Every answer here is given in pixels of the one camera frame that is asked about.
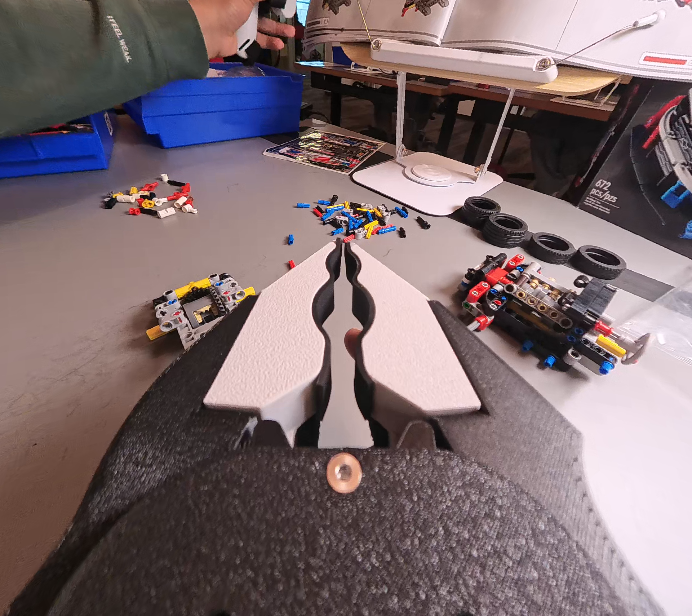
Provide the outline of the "person's left hand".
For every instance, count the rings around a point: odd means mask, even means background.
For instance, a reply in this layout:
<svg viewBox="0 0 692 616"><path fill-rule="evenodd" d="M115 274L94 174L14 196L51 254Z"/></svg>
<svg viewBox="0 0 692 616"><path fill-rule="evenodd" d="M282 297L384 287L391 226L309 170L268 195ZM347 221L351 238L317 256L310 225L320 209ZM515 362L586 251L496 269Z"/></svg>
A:
<svg viewBox="0 0 692 616"><path fill-rule="evenodd" d="M265 0L188 0L201 29L208 59L224 58L238 53L238 30L249 19L256 5ZM255 35L262 49L281 50L284 40L295 37L290 24L261 17Z"/></svg>

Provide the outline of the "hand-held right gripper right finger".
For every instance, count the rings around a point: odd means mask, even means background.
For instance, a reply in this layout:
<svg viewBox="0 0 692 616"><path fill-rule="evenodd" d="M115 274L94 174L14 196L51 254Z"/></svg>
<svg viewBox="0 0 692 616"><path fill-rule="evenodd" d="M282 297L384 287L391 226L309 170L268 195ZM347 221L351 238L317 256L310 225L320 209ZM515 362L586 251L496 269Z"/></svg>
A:
<svg viewBox="0 0 692 616"><path fill-rule="evenodd" d="M355 243L344 245L354 394L374 446L395 446L414 422L481 410L482 402L428 298Z"/></svg>

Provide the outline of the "lego sticker sheet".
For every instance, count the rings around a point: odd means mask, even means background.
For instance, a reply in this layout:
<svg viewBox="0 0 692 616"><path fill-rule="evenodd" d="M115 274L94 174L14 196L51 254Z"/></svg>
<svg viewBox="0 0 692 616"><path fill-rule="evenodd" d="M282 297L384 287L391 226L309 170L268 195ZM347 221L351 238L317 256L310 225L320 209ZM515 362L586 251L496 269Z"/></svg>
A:
<svg viewBox="0 0 692 616"><path fill-rule="evenodd" d="M349 175L384 145L384 142L372 138L307 129L285 143L266 148L263 154L273 159Z"/></svg>

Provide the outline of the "white book stand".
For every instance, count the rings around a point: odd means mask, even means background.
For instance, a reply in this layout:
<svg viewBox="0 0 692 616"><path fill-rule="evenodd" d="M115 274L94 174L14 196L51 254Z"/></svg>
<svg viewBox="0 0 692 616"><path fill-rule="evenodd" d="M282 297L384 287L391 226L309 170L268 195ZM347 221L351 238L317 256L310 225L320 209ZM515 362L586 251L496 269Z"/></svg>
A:
<svg viewBox="0 0 692 616"><path fill-rule="evenodd" d="M345 43L344 53L366 67L381 67L396 74L396 127L394 158L354 172L354 183L396 200L419 212L446 216L472 196L483 196L502 183L489 164L511 109L515 90L549 86L558 78L553 58L446 49L404 41L368 39ZM452 79L486 80L508 89L504 110L484 162L471 164L433 152L409 152L403 143L407 72Z"/></svg>

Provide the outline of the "wooden table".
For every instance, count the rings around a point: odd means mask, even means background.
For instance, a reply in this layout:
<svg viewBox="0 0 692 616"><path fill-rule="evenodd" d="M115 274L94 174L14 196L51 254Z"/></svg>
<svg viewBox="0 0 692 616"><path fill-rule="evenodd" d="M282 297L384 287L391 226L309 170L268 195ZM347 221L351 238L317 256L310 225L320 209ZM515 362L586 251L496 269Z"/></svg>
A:
<svg viewBox="0 0 692 616"><path fill-rule="evenodd" d="M395 79L344 65L299 62L307 98L334 125L393 142ZM498 137L491 169L511 182L535 177L531 136L562 138L590 154L606 133L621 96L633 84L609 84L587 95L554 96L517 92ZM506 95L498 88L413 75L406 89L404 141L411 150L429 150L459 161L479 163L491 147Z"/></svg>

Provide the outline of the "clear plastic bag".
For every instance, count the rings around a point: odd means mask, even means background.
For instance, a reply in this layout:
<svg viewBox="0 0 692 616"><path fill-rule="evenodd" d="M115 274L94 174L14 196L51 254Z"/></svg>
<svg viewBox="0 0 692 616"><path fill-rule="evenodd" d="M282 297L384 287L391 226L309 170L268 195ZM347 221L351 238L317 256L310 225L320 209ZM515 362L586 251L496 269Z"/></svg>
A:
<svg viewBox="0 0 692 616"><path fill-rule="evenodd" d="M691 279L618 323L632 339L651 336L651 346L691 364Z"/></svg>

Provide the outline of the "black lego car chassis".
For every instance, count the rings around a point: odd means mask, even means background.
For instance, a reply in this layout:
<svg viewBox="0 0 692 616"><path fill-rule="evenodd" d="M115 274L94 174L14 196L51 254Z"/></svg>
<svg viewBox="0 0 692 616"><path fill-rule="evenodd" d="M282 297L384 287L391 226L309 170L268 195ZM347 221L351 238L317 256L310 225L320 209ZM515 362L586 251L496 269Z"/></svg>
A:
<svg viewBox="0 0 692 616"><path fill-rule="evenodd" d="M613 327L606 309L617 290L607 280L580 275L574 284L560 285L523 254L500 253L469 268L457 291L471 331L497 326L545 369L590 364L606 376L618 364L636 364L654 335L632 337Z"/></svg>

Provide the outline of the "dark lego box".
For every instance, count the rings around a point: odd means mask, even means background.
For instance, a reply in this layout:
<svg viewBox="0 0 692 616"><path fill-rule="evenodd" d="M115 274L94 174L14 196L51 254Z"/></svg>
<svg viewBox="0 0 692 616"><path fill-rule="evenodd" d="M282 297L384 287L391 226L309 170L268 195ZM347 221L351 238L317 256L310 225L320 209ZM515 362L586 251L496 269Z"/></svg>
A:
<svg viewBox="0 0 692 616"><path fill-rule="evenodd" d="M691 258L691 84L636 78L567 198Z"/></svg>

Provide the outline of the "blue plastic bin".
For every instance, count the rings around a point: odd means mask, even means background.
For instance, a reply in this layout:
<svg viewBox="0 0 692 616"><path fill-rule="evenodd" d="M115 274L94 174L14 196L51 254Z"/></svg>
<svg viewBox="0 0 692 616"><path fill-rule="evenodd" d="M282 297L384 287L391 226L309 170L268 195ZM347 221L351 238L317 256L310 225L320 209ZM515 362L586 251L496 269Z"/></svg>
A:
<svg viewBox="0 0 692 616"><path fill-rule="evenodd" d="M123 103L160 147L295 132L305 77L268 65L210 63L202 79L178 80Z"/></svg>
<svg viewBox="0 0 692 616"><path fill-rule="evenodd" d="M1 179L107 170L117 130L112 110L1 140Z"/></svg>

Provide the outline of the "grey lego differential assembly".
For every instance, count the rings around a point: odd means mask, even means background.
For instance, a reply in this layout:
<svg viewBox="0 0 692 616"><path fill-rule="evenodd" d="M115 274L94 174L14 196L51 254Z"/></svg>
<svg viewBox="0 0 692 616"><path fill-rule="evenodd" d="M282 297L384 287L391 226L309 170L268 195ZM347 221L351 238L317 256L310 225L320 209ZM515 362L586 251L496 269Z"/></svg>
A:
<svg viewBox="0 0 692 616"><path fill-rule="evenodd" d="M255 296L227 273L211 274L152 301L157 324L146 331L150 341L176 334L185 351L197 344L246 298Z"/></svg>

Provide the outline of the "black lego tyre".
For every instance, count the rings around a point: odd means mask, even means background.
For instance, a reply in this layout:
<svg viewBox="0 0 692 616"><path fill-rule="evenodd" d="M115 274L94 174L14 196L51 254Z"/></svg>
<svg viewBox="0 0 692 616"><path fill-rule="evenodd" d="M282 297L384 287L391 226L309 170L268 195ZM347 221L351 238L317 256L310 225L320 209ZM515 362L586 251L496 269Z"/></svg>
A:
<svg viewBox="0 0 692 616"><path fill-rule="evenodd" d="M527 240L528 254L542 264L567 265L576 253L574 245L558 235L535 232Z"/></svg>
<svg viewBox="0 0 692 616"><path fill-rule="evenodd" d="M482 237L499 248L521 247L529 235L529 227L521 218L507 213L495 213L481 227Z"/></svg>
<svg viewBox="0 0 692 616"><path fill-rule="evenodd" d="M474 229L481 229L493 215L501 212L501 206L485 196L470 196L461 209L462 221Z"/></svg>
<svg viewBox="0 0 692 616"><path fill-rule="evenodd" d="M576 249L569 263L575 270L601 280L614 280L627 269L626 261L615 252L591 244Z"/></svg>

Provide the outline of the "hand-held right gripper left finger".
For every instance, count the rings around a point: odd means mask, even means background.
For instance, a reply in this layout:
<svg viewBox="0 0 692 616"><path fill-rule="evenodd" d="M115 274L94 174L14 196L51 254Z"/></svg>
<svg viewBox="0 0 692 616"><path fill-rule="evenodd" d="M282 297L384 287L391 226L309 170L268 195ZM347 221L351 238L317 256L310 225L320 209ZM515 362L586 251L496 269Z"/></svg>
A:
<svg viewBox="0 0 692 616"><path fill-rule="evenodd" d="M307 423L320 428L331 393L323 326L342 247L341 240L328 242L260 292L204 397L206 408L274 421L290 446Z"/></svg>

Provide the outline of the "pile of blue yellow lego pins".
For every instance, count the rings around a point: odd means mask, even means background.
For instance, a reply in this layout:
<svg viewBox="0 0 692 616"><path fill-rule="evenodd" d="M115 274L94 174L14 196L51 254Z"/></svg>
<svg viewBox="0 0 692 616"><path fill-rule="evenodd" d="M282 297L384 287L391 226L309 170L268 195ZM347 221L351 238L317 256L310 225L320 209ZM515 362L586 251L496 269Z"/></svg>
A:
<svg viewBox="0 0 692 616"><path fill-rule="evenodd" d="M408 209L402 205L349 201L338 195L315 203L300 201L293 207L309 212L331 237L345 241L370 240L386 234L399 237L400 223L409 217Z"/></svg>

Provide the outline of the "person's left forearm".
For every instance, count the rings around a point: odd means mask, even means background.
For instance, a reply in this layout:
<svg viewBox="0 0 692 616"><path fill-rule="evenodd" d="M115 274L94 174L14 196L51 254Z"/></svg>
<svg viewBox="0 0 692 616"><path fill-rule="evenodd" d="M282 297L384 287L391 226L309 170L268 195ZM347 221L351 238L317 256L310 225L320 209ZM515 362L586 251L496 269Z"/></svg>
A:
<svg viewBox="0 0 692 616"><path fill-rule="evenodd" d="M187 0L1 0L1 137L203 78Z"/></svg>

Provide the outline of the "pile of red white lego pieces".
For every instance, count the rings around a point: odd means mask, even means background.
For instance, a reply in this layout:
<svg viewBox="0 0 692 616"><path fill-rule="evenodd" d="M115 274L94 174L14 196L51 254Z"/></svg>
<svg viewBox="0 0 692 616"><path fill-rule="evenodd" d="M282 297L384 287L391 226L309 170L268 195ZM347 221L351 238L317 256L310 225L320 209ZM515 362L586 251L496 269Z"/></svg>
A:
<svg viewBox="0 0 692 616"><path fill-rule="evenodd" d="M102 210L118 210L128 217L157 220L167 220L179 213L199 213L190 182L172 179L165 173L143 185L111 191L99 205Z"/></svg>

